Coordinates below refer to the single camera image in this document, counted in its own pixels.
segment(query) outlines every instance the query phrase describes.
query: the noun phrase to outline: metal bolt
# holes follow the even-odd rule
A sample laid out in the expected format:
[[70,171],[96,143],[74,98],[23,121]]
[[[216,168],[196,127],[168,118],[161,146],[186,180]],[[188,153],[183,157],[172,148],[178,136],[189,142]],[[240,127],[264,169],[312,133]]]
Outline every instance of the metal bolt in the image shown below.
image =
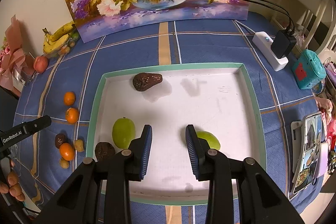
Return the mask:
[[123,151],[121,152],[121,154],[122,154],[123,156],[129,156],[131,153],[132,153],[132,151],[129,150],[129,149],[125,149],[125,150],[123,150]]
[[83,159],[84,164],[90,164],[91,162],[93,162],[93,159],[90,158],[90,157],[86,157],[86,158]]
[[246,158],[246,163],[249,165],[254,165],[255,164],[255,160],[252,158]]
[[217,155],[217,150],[216,149],[209,149],[208,150],[208,154],[210,156],[216,156]]

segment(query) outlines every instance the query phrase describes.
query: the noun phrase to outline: box lid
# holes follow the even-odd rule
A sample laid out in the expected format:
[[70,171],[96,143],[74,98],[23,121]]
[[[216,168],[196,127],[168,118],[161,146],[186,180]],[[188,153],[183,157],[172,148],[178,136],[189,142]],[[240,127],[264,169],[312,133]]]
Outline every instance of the box lid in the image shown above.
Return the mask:
[[313,51],[305,49],[302,54],[305,55],[308,62],[311,65],[311,68],[313,69],[314,73],[319,78],[325,78],[326,77],[326,70],[324,66],[322,65],[320,59],[318,58],[317,54]]

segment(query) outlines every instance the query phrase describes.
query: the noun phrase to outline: table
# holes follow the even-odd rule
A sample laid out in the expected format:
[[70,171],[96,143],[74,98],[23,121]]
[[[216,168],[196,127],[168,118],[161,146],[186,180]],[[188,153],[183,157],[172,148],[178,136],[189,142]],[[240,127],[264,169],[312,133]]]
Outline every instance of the table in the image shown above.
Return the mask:
[[[254,31],[265,31],[272,37],[276,34],[271,24],[257,13],[250,12],[243,23]],[[232,20],[163,22],[88,43],[79,41],[69,54],[51,60],[48,69],[24,87],[14,119],[14,124],[18,124],[42,115],[52,118],[49,128],[12,148],[15,170],[28,196],[43,208],[82,162],[85,153],[76,153],[70,168],[62,169],[54,138],[65,133],[70,143],[78,138],[86,142],[92,103],[102,74],[144,66],[203,62],[245,64],[261,112],[267,173],[287,194],[293,175],[290,123],[318,109],[311,90],[300,90],[295,82],[291,72],[294,56],[289,57],[285,69],[275,72],[261,52],[253,48],[253,36],[244,31]],[[80,111],[75,125],[68,124],[64,117],[67,107],[63,95],[70,90],[77,96],[75,107]],[[322,182],[323,178],[319,178],[316,185],[309,185],[291,200],[299,213],[317,196]],[[235,222],[239,222],[237,199],[234,204]],[[205,213],[206,205],[171,207],[131,202],[132,223],[164,223],[169,219],[171,224],[204,223]]]

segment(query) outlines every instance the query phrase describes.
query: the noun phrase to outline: dark brown fruit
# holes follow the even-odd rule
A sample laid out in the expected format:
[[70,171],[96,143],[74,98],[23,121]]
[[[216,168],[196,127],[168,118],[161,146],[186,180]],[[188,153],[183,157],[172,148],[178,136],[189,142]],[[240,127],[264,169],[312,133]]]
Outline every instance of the dark brown fruit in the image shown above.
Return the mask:
[[96,155],[97,160],[102,161],[104,159],[113,156],[116,153],[116,151],[110,143],[100,142],[97,143],[94,153]]
[[158,73],[142,72],[134,76],[133,86],[137,91],[145,91],[162,82],[162,75]]
[[57,149],[59,149],[59,147],[65,143],[67,140],[67,137],[63,134],[63,133],[59,133],[56,135],[55,137],[55,146]]

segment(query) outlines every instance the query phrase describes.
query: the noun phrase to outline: white power strip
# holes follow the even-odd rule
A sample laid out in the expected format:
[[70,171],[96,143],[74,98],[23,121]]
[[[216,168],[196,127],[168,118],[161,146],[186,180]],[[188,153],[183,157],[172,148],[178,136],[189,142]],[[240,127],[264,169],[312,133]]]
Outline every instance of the white power strip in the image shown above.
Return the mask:
[[258,47],[258,49],[263,53],[267,61],[271,64],[275,71],[283,69],[287,63],[287,57],[278,59],[274,52],[271,50],[271,45],[273,39],[269,37],[266,32],[256,32],[252,39],[253,43]]

